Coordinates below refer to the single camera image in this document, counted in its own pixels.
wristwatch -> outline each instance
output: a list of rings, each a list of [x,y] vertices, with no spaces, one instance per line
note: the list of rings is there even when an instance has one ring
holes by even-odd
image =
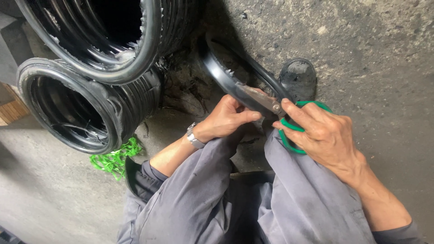
[[[201,149],[204,148],[205,144],[203,144],[202,142],[200,142],[199,140],[196,139],[196,137],[194,137],[193,135],[193,128],[196,126],[196,123],[191,124],[188,128],[187,128],[187,139],[188,141],[193,144],[193,146],[197,149]]]

black shoe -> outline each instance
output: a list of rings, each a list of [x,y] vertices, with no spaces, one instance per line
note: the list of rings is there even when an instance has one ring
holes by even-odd
[[[315,100],[316,72],[309,60],[295,58],[285,63],[279,81],[294,98],[294,102]]]

left hand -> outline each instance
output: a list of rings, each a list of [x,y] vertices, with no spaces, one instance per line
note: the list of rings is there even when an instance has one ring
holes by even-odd
[[[225,95],[211,114],[193,128],[193,134],[200,142],[207,143],[216,137],[230,135],[240,125],[260,118],[262,115],[259,112],[251,111],[232,96]]]

right hand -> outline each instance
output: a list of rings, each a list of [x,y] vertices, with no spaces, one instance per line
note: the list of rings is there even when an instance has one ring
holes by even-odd
[[[283,129],[285,135],[303,149],[313,160],[330,169],[338,178],[353,187],[360,183],[366,159],[354,146],[352,122],[347,116],[329,113],[311,102],[302,108],[288,99],[282,108],[305,132],[291,130],[279,121],[273,127]]]

stained concrete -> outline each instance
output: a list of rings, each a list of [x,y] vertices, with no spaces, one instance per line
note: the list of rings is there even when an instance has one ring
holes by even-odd
[[[136,160],[182,136],[221,97],[195,49],[197,36],[214,28],[276,76],[286,60],[310,59],[317,100],[353,119],[357,147],[434,243],[433,3],[210,1],[184,47],[166,57],[163,108],[138,128],[144,151]],[[267,169],[260,133],[244,141],[237,167]],[[56,141],[31,116],[0,128],[0,155],[0,225],[29,244],[114,242],[125,186],[92,168],[87,155]]]

